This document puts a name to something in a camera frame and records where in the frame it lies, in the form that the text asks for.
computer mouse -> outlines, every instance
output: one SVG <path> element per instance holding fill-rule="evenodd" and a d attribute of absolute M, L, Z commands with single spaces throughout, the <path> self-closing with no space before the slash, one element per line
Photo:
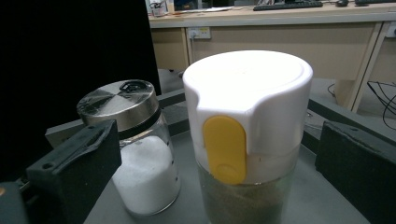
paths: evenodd
<path fill-rule="evenodd" d="M 349 3 L 348 0 L 338 0 L 335 2 L 335 6 L 336 7 L 346 7 L 348 3 Z"/>

keyboard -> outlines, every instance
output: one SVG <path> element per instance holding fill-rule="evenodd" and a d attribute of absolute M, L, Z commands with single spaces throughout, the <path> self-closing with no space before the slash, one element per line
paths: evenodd
<path fill-rule="evenodd" d="M 357 6 L 377 3 L 396 3 L 396 0 L 355 0 L 355 5 Z"/>
<path fill-rule="evenodd" d="M 280 4 L 280 5 L 257 5 L 253 8 L 253 11 L 306 8 L 306 7 L 323 7 L 323 3 L 321 3 L 321 2 L 293 2 L 293 3 L 286 3 L 286 4 Z"/>

wooden desk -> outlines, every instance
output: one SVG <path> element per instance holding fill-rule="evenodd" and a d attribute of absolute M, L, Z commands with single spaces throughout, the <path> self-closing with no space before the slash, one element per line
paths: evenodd
<path fill-rule="evenodd" d="M 396 3 L 368 7 L 327 3 L 273 11 L 252 8 L 150 17 L 158 67 L 185 69 L 226 51 L 282 51 L 310 63 L 314 77 L 336 79 L 337 104 L 354 112 L 366 81 L 396 79 L 396 38 L 385 37 L 390 22 L 396 21 Z M 211 38 L 190 40 L 187 28 L 198 26 L 210 27 Z"/>

cable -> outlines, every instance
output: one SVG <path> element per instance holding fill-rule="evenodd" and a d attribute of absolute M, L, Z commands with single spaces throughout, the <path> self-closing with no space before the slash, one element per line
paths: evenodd
<path fill-rule="evenodd" d="M 384 99 L 382 99 L 378 93 L 376 93 L 376 91 L 374 90 L 374 88 L 372 87 L 372 85 L 370 85 L 371 81 L 367 82 L 367 85 L 369 86 L 369 88 L 371 89 L 371 91 L 373 92 L 373 94 L 376 96 L 376 98 L 379 100 L 379 102 L 383 105 L 386 106 L 388 102 L 386 102 Z M 393 106 L 389 106 L 391 109 L 396 110 L 395 107 Z M 396 115 L 396 111 L 393 112 L 390 108 L 388 108 L 388 110 L 390 111 L 390 113 Z"/>
<path fill-rule="evenodd" d="M 387 125 L 390 129 L 396 131 L 396 128 L 390 127 L 390 126 L 387 124 L 387 122 L 385 121 L 385 112 L 387 112 L 387 109 L 388 109 L 388 106 L 390 105 L 390 103 L 394 103 L 393 100 L 394 100 L 395 98 L 396 98 L 396 94 L 392 97 L 391 100 L 389 100 L 389 102 L 388 102 L 387 105 L 385 106 L 384 113 L 382 114 L 382 120 L 384 121 L 385 125 Z"/>
<path fill-rule="evenodd" d="M 195 49 L 194 49 L 194 39 L 197 36 L 195 31 L 190 32 L 191 39 L 191 63 L 195 63 Z"/>
<path fill-rule="evenodd" d="M 327 88 L 327 91 L 332 95 L 332 97 L 335 97 L 334 91 L 330 91 L 330 88 L 331 88 L 332 86 L 334 86 L 334 83 L 333 83 L 332 85 L 330 85 L 330 86 Z"/>
<path fill-rule="evenodd" d="M 386 100 L 384 100 L 383 98 L 381 98 L 381 97 L 378 95 L 378 93 L 376 93 L 375 89 L 372 87 L 372 85 L 371 85 L 370 83 L 376 83 L 376 84 L 378 85 L 378 88 L 382 91 L 382 94 L 384 94 L 384 96 L 388 99 L 388 101 L 386 101 Z M 391 104 L 395 104 L 395 105 L 396 105 L 396 103 L 394 102 L 394 99 L 396 98 L 396 95 L 394 95 L 392 98 L 389 98 L 389 97 L 385 94 L 385 92 L 384 92 L 384 90 L 382 89 L 382 86 L 381 86 L 381 85 L 387 85 L 387 86 L 391 86 L 391 87 L 396 88 L 396 85 L 391 85 L 391 84 L 388 84 L 388 83 L 373 82 L 373 81 L 368 81 L 368 82 L 367 82 L 367 85 L 369 86 L 369 88 L 370 88 L 370 90 L 373 92 L 373 94 L 376 96 L 376 98 L 379 100 L 379 102 L 385 107 L 385 109 L 384 109 L 384 111 L 383 111 L 383 113 L 382 113 L 382 120 L 384 121 L 384 124 L 385 124 L 387 127 L 389 127 L 390 129 L 396 131 L 396 128 L 390 127 L 390 126 L 388 125 L 386 119 L 385 119 L 385 117 L 386 117 L 385 115 L 386 115 L 387 110 L 388 110 L 390 113 L 392 113 L 393 115 L 396 115 L 396 107 L 394 107 L 394 106 L 391 105 Z"/>

transparent container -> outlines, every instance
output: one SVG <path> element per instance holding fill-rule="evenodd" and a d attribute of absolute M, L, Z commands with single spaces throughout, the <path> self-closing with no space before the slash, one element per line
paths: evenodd
<path fill-rule="evenodd" d="M 281 223 L 312 76 L 304 60 L 267 50 L 212 55 L 186 69 L 191 138 L 211 224 Z"/>
<path fill-rule="evenodd" d="M 78 113 L 87 125 L 117 121 L 122 165 L 112 181 L 127 211 L 150 216 L 175 201 L 180 179 L 174 150 L 149 82 L 133 79 L 101 87 L 80 100 Z"/>

